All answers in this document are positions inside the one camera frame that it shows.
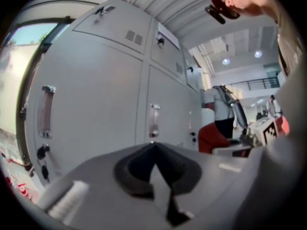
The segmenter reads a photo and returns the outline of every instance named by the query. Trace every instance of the ceiling light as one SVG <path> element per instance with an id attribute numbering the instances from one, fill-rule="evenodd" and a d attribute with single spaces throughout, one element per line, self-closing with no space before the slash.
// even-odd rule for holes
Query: ceiling light
<path id="1" fill-rule="evenodd" d="M 260 58 L 261 56 L 262 56 L 262 52 L 261 51 L 256 51 L 255 57 L 256 58 Z"/>
<path id="2" fill-rule="evenodd" d="M 229 59 L 223 59 L 222 61 L 223 65 L 228 65 L 230 63 Z"/>

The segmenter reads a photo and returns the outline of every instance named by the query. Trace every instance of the black pants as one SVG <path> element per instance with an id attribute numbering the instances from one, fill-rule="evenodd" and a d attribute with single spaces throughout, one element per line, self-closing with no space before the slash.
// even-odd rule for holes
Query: black pants
<path id="1" fill-rule="evenodd" d="M 215 121 L 215 126 L 219 132 L 225 136 L 227 139 L 232 138 L 232 133 L 234 130 L 234 120 L 235 118 L 229 118 L 224 120 Z"/>

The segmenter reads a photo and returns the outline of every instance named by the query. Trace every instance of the cabinet handle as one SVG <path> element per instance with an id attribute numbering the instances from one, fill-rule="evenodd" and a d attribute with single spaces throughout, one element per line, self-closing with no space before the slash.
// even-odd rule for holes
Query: cabinet handle
<path id="1" fill-rule="evenodd" d="M 159 136 L 159 117 L 160 106 L 156 104 L 150 104 L 150 124 L 149 124 L 149 137 L 158 137 Z"/>
<path id="2" fill-rule="evenodd" d="M 44 94 L 39 100 L 37 112 L 37 130 L 43 138 L 52 138 L 51 133 L 51 107 L 56 88 L 53 86 L 43 86 Z"/>

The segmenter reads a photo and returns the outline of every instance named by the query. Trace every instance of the railing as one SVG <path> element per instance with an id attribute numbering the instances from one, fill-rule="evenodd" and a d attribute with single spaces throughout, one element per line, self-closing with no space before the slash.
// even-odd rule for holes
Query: railing
<path id="1" fill-rule="evenodd" d="M 250 81 L 236 82 L 228 84 L 227 86 L 231 86 L 235 89 L 251 91 L 251 90 L 264 90 L 264 89 L 272 89 L 279 88 L 278 78 L 266 78 L 266 79 L 256 79 Z"/>

